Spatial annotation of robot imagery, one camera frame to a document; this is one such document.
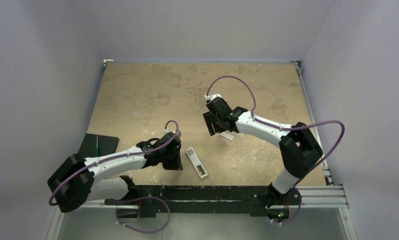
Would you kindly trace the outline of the white battery cover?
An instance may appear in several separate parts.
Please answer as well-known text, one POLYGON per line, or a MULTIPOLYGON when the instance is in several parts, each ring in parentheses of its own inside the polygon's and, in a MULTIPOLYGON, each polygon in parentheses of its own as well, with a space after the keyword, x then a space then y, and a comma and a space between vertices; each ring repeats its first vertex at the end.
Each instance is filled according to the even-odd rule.
POLYGON ((224 131, 220 133, 220 136, 229 140, 229 141, 233 141, 234 140, 234 136, 232 134, 230 134, 228 131, 224 131))

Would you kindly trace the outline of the white remote control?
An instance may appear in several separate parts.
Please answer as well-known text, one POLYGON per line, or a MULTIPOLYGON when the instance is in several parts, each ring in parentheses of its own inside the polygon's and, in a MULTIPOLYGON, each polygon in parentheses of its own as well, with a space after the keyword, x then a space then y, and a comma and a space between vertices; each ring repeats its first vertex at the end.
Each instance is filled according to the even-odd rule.
POLYGON ((199 177, 200 177, 201 179, 206 178, 206 177, 208 176, 208 172, 207 172, 206 169, 204 168, 204 165, 202 164, 202 162, 201 162, 201 160, 199 159, 199 157, 198 157, 197 153, 195 152, 195 150, 194 150, 192 147, 190 147, 190 148, 187 148, 187 149, 185 150, 185 152, 186 152, 186 155, 188 156, 190 162, 192 163, 192 165, 193 165, 193 167, 195 168, 195 170, 196 170, 196 172, 197 172, 198 175, 199 175, 199 173, 198 173, 197 168, 202 167, 203 170, 205 171, 205 174, 204 174, 203 176, 200 176, 200 175, 199 175, 199 177))

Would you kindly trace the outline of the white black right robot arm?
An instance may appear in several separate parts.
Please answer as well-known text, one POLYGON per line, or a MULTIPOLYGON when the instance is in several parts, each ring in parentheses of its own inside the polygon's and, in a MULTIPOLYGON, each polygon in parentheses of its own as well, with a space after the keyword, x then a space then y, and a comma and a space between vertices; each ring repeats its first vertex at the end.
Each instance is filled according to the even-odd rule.
POLYGON ((262 117, 253 118, 243 107, 231 108, 219 95, 205 97, 208 111, 203 114, 211 136, 233 132, 250 135, 280 150, 283 169, 269 185, 268 197, 276 204, 288 197, 288 191, 302 180, 323 156, 323 150, 307 125, 288 125, 262 117))

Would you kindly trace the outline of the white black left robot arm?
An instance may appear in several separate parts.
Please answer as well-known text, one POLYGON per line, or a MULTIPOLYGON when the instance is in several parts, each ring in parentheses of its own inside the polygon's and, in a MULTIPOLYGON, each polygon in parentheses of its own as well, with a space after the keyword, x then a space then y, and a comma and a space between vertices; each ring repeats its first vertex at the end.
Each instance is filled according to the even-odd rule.
POLYGON ((165 170, 181 171, 180 131, 168 131, 161 138, 141 141, 124 151, 104 156, 82 158, 69 156, 47 180, 52 192, 51 206, 69 213, 85 202, 111 199, 132 204, 137 197, 136 186, 128 176, 112 176, 141 170, 159 164, 165 170))

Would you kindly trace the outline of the black mat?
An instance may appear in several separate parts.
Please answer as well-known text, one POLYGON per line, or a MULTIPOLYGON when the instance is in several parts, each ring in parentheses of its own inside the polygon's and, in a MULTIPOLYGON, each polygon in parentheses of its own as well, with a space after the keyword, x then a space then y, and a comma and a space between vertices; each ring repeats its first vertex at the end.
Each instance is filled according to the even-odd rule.
POLYGON ((101 157, 116 152, 120 139, 115 136, 86 133, 78 154, 83 158, 101 157))

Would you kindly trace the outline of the green handled screwdriver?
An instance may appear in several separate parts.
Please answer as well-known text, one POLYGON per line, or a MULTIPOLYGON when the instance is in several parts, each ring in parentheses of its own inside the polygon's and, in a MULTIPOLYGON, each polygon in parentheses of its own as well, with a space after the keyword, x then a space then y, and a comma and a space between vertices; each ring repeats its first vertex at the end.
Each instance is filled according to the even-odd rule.
POLYGON ((99 135, 96 135, 94 154, 96 157, 101 156, 101 150, 99 148, 99 135))

